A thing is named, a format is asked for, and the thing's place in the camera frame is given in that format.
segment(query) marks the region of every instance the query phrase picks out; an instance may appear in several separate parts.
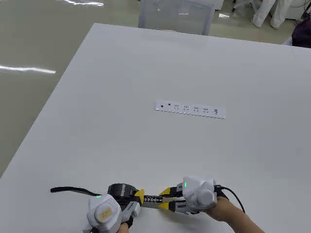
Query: electrical outlet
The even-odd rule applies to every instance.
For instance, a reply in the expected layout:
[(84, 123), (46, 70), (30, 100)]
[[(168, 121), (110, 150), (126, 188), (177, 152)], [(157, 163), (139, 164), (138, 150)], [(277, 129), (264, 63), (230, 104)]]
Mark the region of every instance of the electrical outlet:
[(189, 111), (189, 105), (187, 105), (187, 104), (184, 104), (184, 112), (187, 112), (187, 111)]
[(225, 119), (225, 109), (220, 107), (158, 100), (155, 102), (155, 109), (164, 112)]

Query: person in white suit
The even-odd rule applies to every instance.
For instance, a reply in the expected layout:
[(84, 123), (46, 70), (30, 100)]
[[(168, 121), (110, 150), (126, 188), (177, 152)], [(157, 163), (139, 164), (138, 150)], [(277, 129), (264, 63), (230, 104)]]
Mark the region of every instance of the person in white suit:
[[(252, 19), (253, 24), (256, 27), (261, 27), (267, 15), (269, 14), (272, 6), (276, 0), (262, 0), (260, 8), (254, 14)], [(293, 0), (278, 0), (276, 5), (276, 11), (273, 14), (273, 17), (270, 21), (270, 25), (278, 29), (280, 25), (284, 22), (286, 13), (291, 6)]]

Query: human hand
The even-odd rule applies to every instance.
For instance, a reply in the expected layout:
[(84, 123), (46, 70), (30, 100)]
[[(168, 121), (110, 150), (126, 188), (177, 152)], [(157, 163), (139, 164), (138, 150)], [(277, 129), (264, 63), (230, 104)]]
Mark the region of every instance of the human hand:
[(117, 233), (128, 233), (128, 225), (126, 222), (121, 224)]
[(228, 222), (235, 214), (242, 212), (228, 199), (224, 197), (217, 197), (217, 204), (215, 207), (204, 210), (210, 217), (220, 222)]

